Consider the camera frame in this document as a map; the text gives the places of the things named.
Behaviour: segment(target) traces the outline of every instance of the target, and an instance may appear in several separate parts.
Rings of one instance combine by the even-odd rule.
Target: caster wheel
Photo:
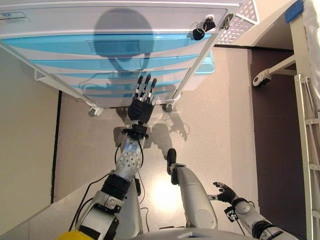
[[[103,112],[104,112],[103,108],[99,107],[96,109],[96,108],[91,107],[88,112],[88,115],[93,118],[95,116],[100,116]]]
[[[163,104],[163,110],[164,110],[166,113],[171,113],[171,112],[172,112],[172,108],[173,108],[173,105],[170,104],[170,103]]]
[[[263,88],[265,85],[270,83],[270,79],[269,78],[264,78],[261,82],[259,82],[259,84],[257,85],[253,85],[254,88]]]
[[[172,164],[176,163],[177,160],[177,152],[174,148],[170,148],[166,155],[166,171],[169,175],[171,175],[170,167]]]
[[[89,112],[88,112],[89,117],[91,117],[91,118],[95,117],[96,116],[95,112],[96,112],[96,110],[91,107]]]

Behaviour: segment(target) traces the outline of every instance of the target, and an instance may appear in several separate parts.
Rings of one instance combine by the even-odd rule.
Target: key
[[[208,18],[207,20],[205,20],[203,24],[203,29],[205,32],[208,32],[215,27],[216,27],[216,24],[214,21],[212,21],[212,18]]]
[[[203,29],[196,28],[192,31],[192,34],[193,34],[194,40],[199,41],[204,38],[205,31]]]

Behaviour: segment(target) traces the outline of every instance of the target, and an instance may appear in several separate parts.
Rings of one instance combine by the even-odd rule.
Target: robot forearm
[[[210,196],[211,199],[230,203],[240,222],[252,237],[260,240],[298,240],[288,232],[274,226],[259,214],[251,203],[242,197],[238,197],[227,185],[220,182],[214,182],[213,184],[220,188],[222,193]]]
[[[131,181],[141,166],[139,140],[126,136],[116,169],[111,171],[85,213],[75,226],[77,230],[93,239],[112,240],[116,235],[119,213]]]

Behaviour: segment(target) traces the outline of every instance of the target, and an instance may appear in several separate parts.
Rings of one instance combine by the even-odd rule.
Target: floor
[[[184,92],[172,113],[156,107],[148,124],[151,137],[140,174],[145,186],[141,207],[149,208],[151,230],[185,225],[180,188],[171,185],[166,171],[164,156],[171,147],[177,162],[194,171],[208,194],[217,193],[213,182],[219,181],[258,206],[249,50],[214,48],[213,54],[215,72],[195,91]],[[107,109],[94,118],[88,110],[82,100],[63,94],[55,201],[115,167],[120,129],[130,123],[126,110]],[[213,207],[220,230],[240,233],[227,220],[225,203],[213,202]]]

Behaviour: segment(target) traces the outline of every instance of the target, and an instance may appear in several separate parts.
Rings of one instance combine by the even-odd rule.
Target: black cable
[[[91,182],[91,183],[88,185],[88,187],[86,188],[86,191],[85,191],[85,193],[84,193],[84,195],[83,195],[83,197],[82,197],[82,200],[81,200],[81,202],[80,202],[80,204],[79,204],[79,206],[78,206],[78,209],[76,210],[76,212],[75,212],[75,214],[74,214],[74,217],[73,217],[73,219],[72,219],[71,225],[70,225],[70,227],[69,227],[69,232],[71,231],[72,227],[74,226],[74,223],[75,223],[77,214],[78,214],[78,212],[79,212],[79,210],[80,210],[80,208],[81,208],[81,206],[82,206],[82,203],[84,202],[84,200],[85,200],[85,198],[86,198],[86,196],[87,196],[87,193],[88,193],[91,185],[92,185],[92,184],[95,184],[95,183],[97,183],[97,182],[99,182],[99,181],[101,181],[102,179],[104,179],[104,178],[105,178],[106,176],[108,176],[108,175],[109,175],[109,173],[106,174],[106,175],[104,175],[103,177],[99,178],[98,180]]]
[[[121,143],[119,144],[119,146],[118,146],[118,147],[116,148],[116,150],[115,150],[115,154],[114,154],[114,164],[117,164],[117,152],[118,152],[120,146],[121,146]]]
[[[248,203],[251,203],[254,208],[256,208],[255,203],[253,201],[248,201]]]
[[[144,182],[142,181],[142,178],[141,178],[141,175],[140,175],[139,171],[138,171],[138,175],[139,175],[139,178],[140,178],[140,181],[141,181],[141,184],[142,184],[142,188],[143,188],[143,197],[142,197],[142,200],[139,202],[139,204],[141,204],[143,202],[143,200],[145,199],[146,189],[145,189]]]
[[[139,143],[139,147],[140,147],[140,151],[141,151],[141,155],[142,155],[142,163],[141,163],[141,167],[140,167],[140,168],[142,168],[142,165],[144,164],[144,151],[142,150],[142,146],[141,146],[139,139],[138,139],[138,143]]]
[[[142,209],[146,209],[145,223],[146,223],[146,228],[148,229],[148,232],[150,232],[149,225],[148,225],[148,213],[149,213],[149,208],[147,208],[147,207],[142,207],[142,208],[140,208],[140,210],[142,210]]]
[[[246,234],[245,234],[245,232],[244,232],[244,230],[242,229],[242,227],[241,227],[241,225],[240,225],[239,221],[237,220],[236,222],[238,223],[239,228],[241,229],[241,231],[242,231],[243,235],[246,235]]]
[[[89,203],[92,199],[94,199],[94,198],[92,197],[92,198],[88,199],[88,200],[85,201],[84,204],[82,204],[82,206],[80,207],[80,210],[79,210],[78,214],[76,215],[75,225],[77,225],[77,223],[78,223],[79,216],[80,216],[80,214],[81,214],[82,209],[83,209],[84,206],[85,206],[87,203]]]

